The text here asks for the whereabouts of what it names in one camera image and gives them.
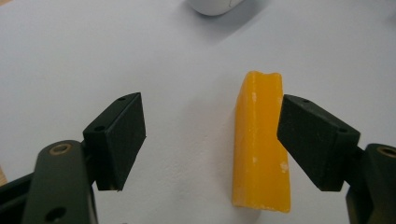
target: white table surface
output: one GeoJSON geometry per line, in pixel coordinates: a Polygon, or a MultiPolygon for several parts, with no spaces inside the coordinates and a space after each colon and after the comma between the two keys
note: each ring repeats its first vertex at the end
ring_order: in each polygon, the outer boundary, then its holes
{"type": "Polygon", "coordinates": [[[289,214],[231,206],[233,115],[249,70],[396,146],[394,0],[247,0],[200,16],[183,0],[27,1],[0,7],[0,165],[37,153],[141,91],[146,142],[122,192],[96,191],[100,223],[348,223],[290,157],[289,214]]]}

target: white object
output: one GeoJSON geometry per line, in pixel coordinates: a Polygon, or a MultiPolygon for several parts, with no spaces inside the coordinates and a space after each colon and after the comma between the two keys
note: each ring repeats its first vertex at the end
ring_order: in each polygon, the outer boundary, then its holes
{"type": "Polygon", "coordinates": [[[206,16],[218,16],[236,7],[244,0],[189,0],[190,5],[206,16]]]}

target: white background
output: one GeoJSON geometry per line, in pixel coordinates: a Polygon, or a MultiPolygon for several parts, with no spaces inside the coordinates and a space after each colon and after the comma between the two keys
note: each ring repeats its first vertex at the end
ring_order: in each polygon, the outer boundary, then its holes
{"type": "Polygon", "coordinates": [[[41,148],[82,141],[118,97],[142,92],[147,136],[122,192],[96,191],[100,223],[348,223],[290,157],[289,214],[231,205],[233,115],[249,70],[283,75],[396,146],[395,0],[247,0],[215,18],[183,0],[15,0],[0,7],[0,165],[33,172],[41,148]]]}

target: yellow foam block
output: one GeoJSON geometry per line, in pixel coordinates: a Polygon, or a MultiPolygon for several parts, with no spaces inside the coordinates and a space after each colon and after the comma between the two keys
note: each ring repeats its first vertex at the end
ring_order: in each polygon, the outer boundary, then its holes
{"type": "Polygon", "coordinates": [[[282,76],[249,72],[235,109],[233,205],[287,213],[288,154],[276,137],[282,76]]]}

